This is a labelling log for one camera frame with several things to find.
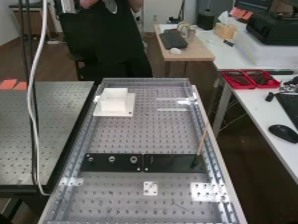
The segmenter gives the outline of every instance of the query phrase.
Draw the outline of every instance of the cardboard box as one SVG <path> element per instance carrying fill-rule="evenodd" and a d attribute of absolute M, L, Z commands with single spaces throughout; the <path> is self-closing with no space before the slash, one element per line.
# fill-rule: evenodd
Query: cardboard box
<path fill-rule="evenodd" d="M 235 27 L 233 25 L 227 26 L 222 23 L 217 23 L 213 32 L 225 40 L 234 39 Z"/>

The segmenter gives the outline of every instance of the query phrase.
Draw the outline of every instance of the monitor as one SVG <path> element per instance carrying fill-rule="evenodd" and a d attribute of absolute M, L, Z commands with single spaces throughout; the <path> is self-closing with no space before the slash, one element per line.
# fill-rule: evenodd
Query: monitor
<path fill-rule="evenodd" d="M 235 7 L 251 12 L 264 12 L 271 8 L 272 0 L 235 0 Z"/>

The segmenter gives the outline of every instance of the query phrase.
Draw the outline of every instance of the black chair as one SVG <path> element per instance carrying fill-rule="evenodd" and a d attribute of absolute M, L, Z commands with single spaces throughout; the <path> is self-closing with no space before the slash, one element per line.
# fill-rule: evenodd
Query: black chair
<path fill-rule="evenodd" d="M 77 14 L 65 13 L 58 16 L 64 38 L 69 49 L 69 58 L 74 61 L 77 79 L 90 80 L 98 75 L 96 57 L 94 17 L 88 10 Z"/>

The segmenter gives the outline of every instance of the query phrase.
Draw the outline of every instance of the black mounting plate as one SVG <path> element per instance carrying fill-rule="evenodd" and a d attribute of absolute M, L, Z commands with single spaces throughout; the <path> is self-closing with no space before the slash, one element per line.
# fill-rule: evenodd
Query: black mounting plate
<path fill-rule="evenodd" d="M 142 154 L 86 153 L 82 172 L 141 172 Z"/>
<path fill-rule="evenodd" d="M 145 154 L 143 172 L 147 173 L 205 173 L 202 156 L 191 154 Z"/>

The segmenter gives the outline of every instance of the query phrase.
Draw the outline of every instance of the red box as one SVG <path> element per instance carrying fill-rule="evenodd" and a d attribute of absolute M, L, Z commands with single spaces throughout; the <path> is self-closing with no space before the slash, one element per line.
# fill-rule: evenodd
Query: red box
<path fill-rule="evenodd" d="M 233 89 L 255 89 L 255 82 L 242 71 L 222 71 L 221 75 Z"/>
<path fill-rule="evenodd" d="M 279 88 L 280 83 L 272 78 L 272 76 L 267 72 L 262 70 L 245 70 L 243 73 L 253 80 L 256 88 L 259 89 Z"/>

